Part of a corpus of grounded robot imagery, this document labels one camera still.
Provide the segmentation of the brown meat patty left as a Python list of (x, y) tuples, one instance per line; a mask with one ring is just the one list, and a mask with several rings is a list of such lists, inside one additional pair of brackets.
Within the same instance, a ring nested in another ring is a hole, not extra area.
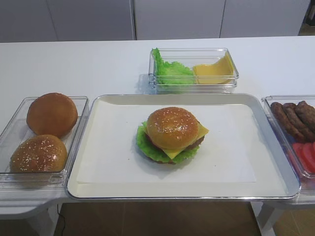
[(306, 137), (290, 122), (286, 113), (284, 112), (283, 105), (279, 102), (273, 102), (270, 107), (279, 125), (296, 141), (305, 143)]

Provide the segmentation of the yellow cheese slice on burger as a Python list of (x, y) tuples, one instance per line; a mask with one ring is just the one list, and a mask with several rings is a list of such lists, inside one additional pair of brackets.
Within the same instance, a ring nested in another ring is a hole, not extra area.
[[(199, 125), (199, 133), (198, 133), (198, 136), (197, 138), (194, 140), (194, 142), (192, 143), (192, 145), (194, 143), (196, 143), (199, 139), (201, 139), (202, 137), (204, 137), (208, 132), (209, 130), (207, 128), (205, 128), (203, 125), (201, 125), (200, 123), (198, 124)], [(165, 152), (169, 158), (173, 159), (175, 158), (180, 152), (182, 152), (183, 150), (187, 149), (184, 148), (184, 149), (178, 149), (178, 150), (169, 150), (169, 149), (162, 149), (163, 152)]]

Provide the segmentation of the silver metal serving tray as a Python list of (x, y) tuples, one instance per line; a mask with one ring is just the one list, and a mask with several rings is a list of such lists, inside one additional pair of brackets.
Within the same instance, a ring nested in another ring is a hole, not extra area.
[[(83, 161), (82, 143), (87, 140), (92, 121), (101, 103), (120, 106), (157, 105), (158, 109), (187, 105), (246, 105), (252, 111), (256, 134), (251, 138), (248, 158), (254, 182), (81, 182), (77, 180)], [(280, 161), (280, 145), (260, 102), (248, 94), (161, 94), (104, 95), (93, 102), (67, 188), (75, 198), (89, 199), (283, 199), (300, 191), (298, 180)]]

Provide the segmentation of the yellow cheese slices in container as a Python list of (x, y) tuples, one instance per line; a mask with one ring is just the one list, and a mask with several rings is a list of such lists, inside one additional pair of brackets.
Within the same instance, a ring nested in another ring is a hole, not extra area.
[(233, 65), (226, 53), (214, 64), (199, 64), (193, 67), (196, 82), (202, 85), (226, 84), (234, 75)]

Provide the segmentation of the brown meat patty middle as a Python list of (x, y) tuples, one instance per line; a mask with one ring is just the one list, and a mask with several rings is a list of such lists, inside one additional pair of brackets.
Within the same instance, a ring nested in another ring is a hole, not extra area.
[(309, 129), (298, 117), (298, 115), (295, 112), (296, 104), (294, 103), (284, 103), (283, 109), (292, 123), (292, 125), (301, 133), (304, 135), (306, 142), (314, 142), (315, 141), (315, 134)]

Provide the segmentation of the green lettuce in container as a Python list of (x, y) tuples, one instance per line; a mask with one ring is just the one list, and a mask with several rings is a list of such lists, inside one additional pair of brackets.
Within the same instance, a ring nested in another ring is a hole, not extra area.
[(155, 59), (156, 81), (160, 85), (192, 85), (194, 84), (193, 71), (182, 63), (164, 61), (158, 48), (152, 49)]

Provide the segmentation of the sesame bun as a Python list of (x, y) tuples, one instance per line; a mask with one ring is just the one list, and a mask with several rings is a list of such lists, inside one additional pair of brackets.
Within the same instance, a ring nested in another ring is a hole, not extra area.
[(59, 172), (67, 160), (64, 143), (53, 135), (37, 135), (20, 144), (10, 159), (13, 173)]
[(166, 107), (149, 115), (147, 133), (151, 141), (161, 149), (184, 149), (197, 138), (199, 123), (186, 109)]

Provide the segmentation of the white parchment paper sheet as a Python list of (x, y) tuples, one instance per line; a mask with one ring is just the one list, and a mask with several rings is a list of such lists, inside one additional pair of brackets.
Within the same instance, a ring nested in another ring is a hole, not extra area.
[(138, 149), (138, 126), (157, 105), (101, 103), (82, 143), (81, 182), (254, 182), (249, 145), (256, 134), (246, 105), (187, 105), (209, 130), (197, 154), (180, 164), (160, 164)]

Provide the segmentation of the green lettuce leaf on burger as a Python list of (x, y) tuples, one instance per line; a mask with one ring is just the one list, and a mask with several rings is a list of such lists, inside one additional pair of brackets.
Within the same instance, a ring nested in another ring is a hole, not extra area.
[(173, 160), (176, 164), (179, 164), (187, 159), (193, 158), (199, 149), (199, 146), (197, 146), (196, 148), (192, 150), (183, 150), (175, 158), (171, 159), (168, 157), (168, 155), (165, 152), (163, 152), (162, 149), (155, 148), (148, 142), (145, 135), (146, 128), (147, 128), (146, 121), (142, 122), (141, 126), (138, 126), (137, 135), (136, 135), (136, 143), (138, 147), (141, 149), (141, 151), (153, 161), (166, 162), (169, 160)]

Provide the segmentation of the clear lettuce cheese container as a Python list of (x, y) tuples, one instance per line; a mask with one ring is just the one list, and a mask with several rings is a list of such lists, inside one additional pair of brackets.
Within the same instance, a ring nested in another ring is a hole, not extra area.
[(227, 53), (234, 69), (234, 75), (229, 83), (202, 85), (198, 84), (194, 75), (194, 84), (192, 85), (160, 85), (156, 81), (157, 65), (150, 52), (148, 81), (149, 86), (155, 93), (232, 93), (237, 87), (239, 78), (238, 70), (232, 60), (227, 48), (158, 48), (164, 61), (177, 61), (193, 71), (193, 67), (199, 64), (214, 64)]

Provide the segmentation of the red tomato slices in container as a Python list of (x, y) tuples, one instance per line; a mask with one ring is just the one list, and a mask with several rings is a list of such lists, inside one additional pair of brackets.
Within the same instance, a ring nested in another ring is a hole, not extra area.
[(315, 143), (293, 143), (293, 150), (308, 175), (315, 175)]

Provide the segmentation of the brown meat patty right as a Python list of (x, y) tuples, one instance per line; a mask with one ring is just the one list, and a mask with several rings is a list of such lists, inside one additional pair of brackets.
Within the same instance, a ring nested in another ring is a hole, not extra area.
[(312, 131), (315, 132), (315, 108), (306, 103), (306, 101), (300, 101), (295, 107), (295, 112), (301, 121)]

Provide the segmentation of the bottom burger bun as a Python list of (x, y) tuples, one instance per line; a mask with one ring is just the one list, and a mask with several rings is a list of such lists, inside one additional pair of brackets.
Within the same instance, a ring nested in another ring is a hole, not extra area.
[(169, 160), (169, 161), (156, 161), (159, 164), (171, 164), (171, 165), (175, 165), (176, 163), (173, 160)]

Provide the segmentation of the brown meat patty on burger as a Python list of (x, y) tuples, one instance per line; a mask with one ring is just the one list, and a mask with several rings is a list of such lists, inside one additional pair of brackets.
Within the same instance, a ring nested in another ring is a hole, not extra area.
[(193, 144), (187, 146), (185, 148), (185, 150), (192, 150), (192, 149), (196, 148), (197, 146), (199, 146), (203, 142), (203, 140), (204, 140), (204, 136), (201, 137), (200, 139), (196, 140)]

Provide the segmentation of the sesame top bun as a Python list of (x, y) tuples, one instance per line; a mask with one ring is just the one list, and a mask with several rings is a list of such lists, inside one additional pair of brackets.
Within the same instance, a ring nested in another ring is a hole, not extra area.
[(149, 115), (147, 133), (151, 141), (161, 149), (184, 149), (197, 138), (199, 123), (186, 109), (166, 107)]

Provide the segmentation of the plain brown bun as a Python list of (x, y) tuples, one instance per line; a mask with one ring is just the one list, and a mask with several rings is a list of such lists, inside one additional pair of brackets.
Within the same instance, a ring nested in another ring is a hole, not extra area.
[(37, 98), (29, 107), (27, 125), (36, 135), (67, 135), (78, 119), (77, 108), (68, 96), (48, 93)]

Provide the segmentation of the clear patty tomato container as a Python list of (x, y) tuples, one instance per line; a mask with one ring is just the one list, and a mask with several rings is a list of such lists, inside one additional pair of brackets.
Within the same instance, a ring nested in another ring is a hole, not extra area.
[(281, 157), (280, 161), (277, 163), (280, 165), (285, 164), (285, 169), (293, 173), (300, 185), (300, 193), (313, 196), (315, 194), (315, 176), (308, 175), (303, 171), (301, 163), (292, 147), (293, 143), (300, 142), (296, 141), (279, 125), (270, 107), (273, 102), (279, 102), (282, 105), (284, 103), (294, 103), (298, 105), (300, 101), (306, 101), (307, 104), (315, 107), (314, 95), (270, 95), (262, 98), (265, 116), (267, 117), (271, 129), (277, 139), (277, 144), (280, 145)]

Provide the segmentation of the red tomato slice on burger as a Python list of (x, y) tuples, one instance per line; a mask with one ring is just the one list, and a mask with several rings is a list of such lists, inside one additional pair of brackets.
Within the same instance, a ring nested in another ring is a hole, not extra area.
[(152, 140), (151, 140), (151, 138), (149, 137), (148, 134), (145, 133), (145, 135), (146, 135), (146, 139), (148, 140), (148, 142), (149, 142), (152, 146), (154, 146), (155, 148), (161, 149), (159, 146), (157, 146), (156, 144), (154, 144), (154, 143), (152, 142)]

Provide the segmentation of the clear plastic bun container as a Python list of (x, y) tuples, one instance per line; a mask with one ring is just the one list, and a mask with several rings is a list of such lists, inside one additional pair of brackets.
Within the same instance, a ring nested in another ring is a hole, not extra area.
[(10, 171), (10, 158), (16, 148), (27, 139), (35, 136), (26, 123), (29, 106), (35, 99), (35, 97), (26, 97), (22, 100), (0, 135), (1, 190), (63, 187), (73, 166), (82, 133), (89, 116), (89, 100), (86, 96), (71, 97), (77, 108), (78, 120), (70, 133), (62, 137), (62, 141), (67, 150), (67, 161), (61, 171), (33, 174), (12, 173)]

